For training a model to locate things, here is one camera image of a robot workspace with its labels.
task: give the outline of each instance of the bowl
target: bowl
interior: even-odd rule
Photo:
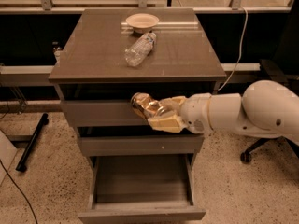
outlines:
[[[158,24],[159,19],[151,14],[137,13],[128,17],[126,22],[136,33],[144,34],[150,32],[152,27]]]

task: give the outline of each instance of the empty bottom drawer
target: empty bottom drawer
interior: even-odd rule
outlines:
[[[185,155],[98,157],[85,224],[200,220]]]

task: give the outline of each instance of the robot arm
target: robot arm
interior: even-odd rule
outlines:
[[[273,81],[251,84],[243,97],[237,93],[203,93],[155,101],[148,94],[137,93],[131,102],[134,111],[147,119],[154,130],[173,133],[183,129],[192,133],[227,130],[253,137],[284,136],[299,145],[298,96]]]

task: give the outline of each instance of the small white bottle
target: small white bottle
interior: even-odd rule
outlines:
[[[124,58],[129,66],[137,67],[152,51],[156,42],[155,33],[143,34],[129,49],[124,52]]]

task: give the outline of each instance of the beige floor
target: beige floor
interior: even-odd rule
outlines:
[[[7,114],[0,129],[7,135],[31,134],[42,113]],[[23,174],[9,172],[26,193],[39,224],[81,223],[92,172],[76,144],[76,136],[60,112],[49,113]],[[217,132],[206,138],[193,167],[197,205],[206,209],[192,223],[299,223],[299,160],[283,142],[257,150],[250,165],[239,155],[255,139]],[[6,177],[0,187],[0,223],[34,223],[30,209]]]

